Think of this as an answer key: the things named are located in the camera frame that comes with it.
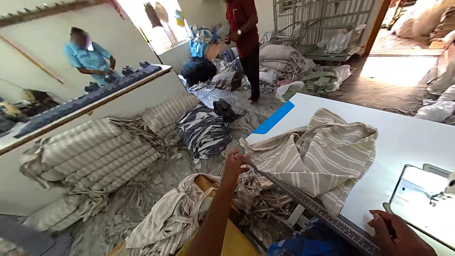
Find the black trousers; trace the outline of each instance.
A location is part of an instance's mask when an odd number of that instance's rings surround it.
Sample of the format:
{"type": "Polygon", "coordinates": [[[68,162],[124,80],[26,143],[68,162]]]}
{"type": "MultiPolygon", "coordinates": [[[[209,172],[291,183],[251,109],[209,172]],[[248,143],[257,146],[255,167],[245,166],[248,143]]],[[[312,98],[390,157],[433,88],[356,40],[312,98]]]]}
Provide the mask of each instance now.
{"type": "Polygon", "coordinates": [[[248,81],[251,84],[251,100],[258,101],[259,99],[259,44],[257,44],[250,55],[240,58],[243,71],[247,75],[248,81]]]}

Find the metal ruler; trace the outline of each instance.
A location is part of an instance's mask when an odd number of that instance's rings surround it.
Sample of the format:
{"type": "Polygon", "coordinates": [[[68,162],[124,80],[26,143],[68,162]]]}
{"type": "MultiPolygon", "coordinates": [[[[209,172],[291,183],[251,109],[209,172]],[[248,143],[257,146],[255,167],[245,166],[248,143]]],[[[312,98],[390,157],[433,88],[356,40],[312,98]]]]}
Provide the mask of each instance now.
{"type": "Polygon", "coordinates": [[[336,233],[345,238],[350,244],[359,249],[365,255],[379,255],[379,247],[375,245],[372,240],[372,236],[360,229],[357,225],[344,218],[342,215],[338,215],[338,218],[334,218],[329,215],[327,210],[318,202],[313,200],[310,196],[299,190],[298,188],[284,183],[265,172],[258,171],[255,166],[252,166],[258,173],[267,177],[275,185],[283,190],[286,194],[290,195],[297,203],[302,205],[306,210],[309,210],[318,219],[329,225],[336,233]]]}

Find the man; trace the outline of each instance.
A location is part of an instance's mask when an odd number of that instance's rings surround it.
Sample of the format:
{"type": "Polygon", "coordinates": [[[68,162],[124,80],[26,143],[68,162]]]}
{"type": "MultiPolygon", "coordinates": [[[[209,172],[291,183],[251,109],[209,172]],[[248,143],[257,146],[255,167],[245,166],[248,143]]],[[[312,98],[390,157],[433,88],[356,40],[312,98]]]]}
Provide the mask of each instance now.
{"type": "Polygon", "coordinates": [[[224,0],[230,32],[226,44],[236,42],[240,63],[251,84],[251,104],[259,99],[259,34],[258,13],[254,0],[224,0]]]}
{"type": "Polygon", "coordinates": [[[114,71],[116,60],[103,47],[91,41],[90,35],[80,28],[72,27],[70,42],[65,44],[63,52],[69,63],[82,74],[91,75],[99,85],[105,84],[105,75],[120,77],[114,71]]]}
{"type": "MultiPolygon", "coordinates": [[[[210,209],[186,252],[186,256],[218,256],[224,240],[238,177],[249,170],[244,155],[234,150],[226,160],[220,189],[213,198],[210,209]]],[[[400,217],[381,210],[371,210],[373,219],[368,225],[374,228],[384,255],[387,256],[437,256],[431,246],[421,239],[400,217]]]]}

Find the blue tape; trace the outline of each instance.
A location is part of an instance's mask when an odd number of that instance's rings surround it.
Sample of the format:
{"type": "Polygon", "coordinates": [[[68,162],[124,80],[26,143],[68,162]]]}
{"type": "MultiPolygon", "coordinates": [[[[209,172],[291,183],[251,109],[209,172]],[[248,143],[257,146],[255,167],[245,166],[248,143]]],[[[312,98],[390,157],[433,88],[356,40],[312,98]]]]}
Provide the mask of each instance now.
{"type": "Polygon", "coordinates": [[[279,108],[273,115],[271,115],[264,123],[261,124],[253,133],[266,134],[277,124],[285,115],[294,108],[294,104],[290,101],[286,102],[281,108],[279,108]]]}

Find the window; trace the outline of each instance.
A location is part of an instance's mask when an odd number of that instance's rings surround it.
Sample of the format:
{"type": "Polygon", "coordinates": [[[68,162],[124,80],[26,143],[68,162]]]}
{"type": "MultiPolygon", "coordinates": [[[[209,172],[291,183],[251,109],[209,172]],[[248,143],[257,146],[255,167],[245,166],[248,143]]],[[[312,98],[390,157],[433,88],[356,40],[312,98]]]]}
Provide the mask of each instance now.
{"type": "Polygon", "coordinates": [[[156,2],[148,0],[118,0],[118,2],[158,55],[188,40],[190,30],[187,22],[185,21],[184,27],[181,27],[177,25],[175,18],[176,10],[181,11],[177,0],[159,0],[156,2]],[[144,10],[144,4],[146,3],[150,3],[153,8],[156,7],[157,3],[160,3],[167,12],[169,22],[161,21],[163,27],[152,27],[144,10]]]}

